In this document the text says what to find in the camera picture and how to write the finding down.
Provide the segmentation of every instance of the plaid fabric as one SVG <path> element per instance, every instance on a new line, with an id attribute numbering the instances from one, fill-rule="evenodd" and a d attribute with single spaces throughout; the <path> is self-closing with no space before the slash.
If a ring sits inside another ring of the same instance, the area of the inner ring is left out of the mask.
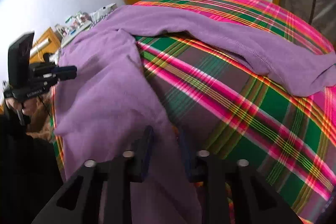
<path id="1" fill-rule="evenodd" d="M 273 32 L 315 54 L 333 51 L 315 29 L 265 0 L 143 0 L 137 5 L 191 10 Z M 302 219 L 314 222 L 336 184 L 336 86 L 308 98 L 292 97 L 221 50 L 184 34 L 136 39 L 145 77 L 171 122 L 222 159 L 247 159 Z M 57 147 L 62 165 L 60 139 Z"/>

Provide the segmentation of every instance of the plaid bedsheet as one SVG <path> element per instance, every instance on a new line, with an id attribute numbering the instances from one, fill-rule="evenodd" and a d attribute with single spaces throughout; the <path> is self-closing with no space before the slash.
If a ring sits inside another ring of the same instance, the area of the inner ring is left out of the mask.
<path id="1" fill-rule="evenodd" d="M 314 28 L 265 0 L 143 0 L 136 5 L 191 10 L 272 32 L 315 54 L 333 51 Z M 192 132 L 220 158 L 247 159 L 301 218 L 314 222 L 336 184 L 336 86 L 292 97 L 186 34 L 136 39 L 145 77 L 172 124 Z M 62 140 L 55 137 L 54 143 L 62 168 Z"/>

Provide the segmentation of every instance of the silver screw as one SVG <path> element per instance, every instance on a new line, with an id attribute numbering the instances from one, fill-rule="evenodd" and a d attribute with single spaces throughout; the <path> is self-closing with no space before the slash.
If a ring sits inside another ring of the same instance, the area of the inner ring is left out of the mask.
<path id="1" fill-rule="evenodd" d="M 209 153 L 209 151 L 207 151 L 207 150 L 200 150 L 200 151 L 197 152 L 197 155 L 198 155 L 199 157 L 207 157 L 207 156 L 210 155 L 210 153 Z"/>
<path id="2" fill-rule="evenodd" d="M 85 163 L 84 163 L 84 165 L 86 166 L 86 167 L 95 167 L 96 166 L 96 161 L 94 161 L 94 160 L 87 160 Z"/>
<path id="3" fill-rule="evenodd" d="M 127 150 L 123 153 L 124 158 L 133 158 L 135 153 L 133 151 Z"/>
<path id="4" fill-rule="evenodd" d="M 245 159 L 241 159 L 241 160 L 238 160 L 237 161 L 237 164 L 241 167 L 246 167 L 248 166 L 250 163 L 248 160 L 245 160 Z"/>

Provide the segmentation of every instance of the purple garment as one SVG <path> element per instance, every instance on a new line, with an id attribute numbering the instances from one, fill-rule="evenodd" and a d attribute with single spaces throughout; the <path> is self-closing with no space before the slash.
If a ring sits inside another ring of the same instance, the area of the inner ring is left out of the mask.
<path id="1" fill-rule="evenodd" d="M 55 134 L 63 137 L 67 178 L 87 159 L 112 159 L 154 128 L 148 177 L 131 186 L 133 223 L 201 223 L 196 191 L 184 174 L 172 126 L 143 75 L 132 35 L 187 30 L 233 52 L 241 63 L 295 95 L 336 83 L 335 53 L 317 56 L 283 38 L 250 27 L 217 22 L 168 7 L 123 6 L 63 49 L 60 65 L 78 76 L 56 87 Z"/>

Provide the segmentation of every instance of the black clothing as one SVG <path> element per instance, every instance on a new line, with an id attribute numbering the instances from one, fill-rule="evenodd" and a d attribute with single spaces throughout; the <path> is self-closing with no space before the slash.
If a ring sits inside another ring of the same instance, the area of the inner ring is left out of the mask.
<path id="1" fill-rule="evenodd" d="M 0 223 L 31 223 L 63 182 L 53 146 L 26 135 L 26 127 L 6 104 L 4 111 L 0 115 Z"/>

